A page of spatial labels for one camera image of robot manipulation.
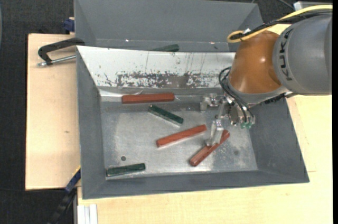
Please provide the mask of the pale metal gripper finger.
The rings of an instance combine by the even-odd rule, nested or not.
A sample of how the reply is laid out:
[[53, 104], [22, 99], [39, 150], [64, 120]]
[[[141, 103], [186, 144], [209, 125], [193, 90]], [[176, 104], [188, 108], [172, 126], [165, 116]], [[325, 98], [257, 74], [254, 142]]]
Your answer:
[[218, 107], [219, 98], [217, 94], [206, 94], [202, 97], [202, 101], [199, 104], [200, 112], [205, 112], [209, 107]]
[[223, 124], [222, 120], [216, 119], [212, 122], [210, 137], [205, 141], [207, 146], [213, 146], [215, 144], [219, 144], [221, 141], [223, 133]]

